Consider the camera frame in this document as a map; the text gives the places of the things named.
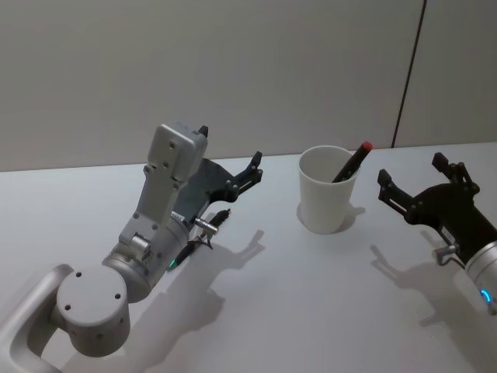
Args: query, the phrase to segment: white table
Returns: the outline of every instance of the white table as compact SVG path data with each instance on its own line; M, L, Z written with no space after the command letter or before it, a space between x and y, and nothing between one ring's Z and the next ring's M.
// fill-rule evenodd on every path
M461 270L433 262L436 233L377 199L381 168L411 194L443 182L436 151L466 163L476 204L497 223L497 143L373 151L353 192L356 217L334 235L297 218L298 156L266 157L262 183L232 206L214 251L130 307L121 350L83 357L57 332L44 357L67 373L495 371L497 319ZM236 173L247 159L220 163ZM142 166L0 174L0 302L42 264L100 263L143 181Z

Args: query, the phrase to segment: cup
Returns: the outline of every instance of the cup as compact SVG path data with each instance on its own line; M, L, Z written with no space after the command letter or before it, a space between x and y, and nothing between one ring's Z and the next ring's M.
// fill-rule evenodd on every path
M335 232L345 220L359 170L346 181L332 183L352 155L331 145L310 148L299 160L301 220L313 233Z

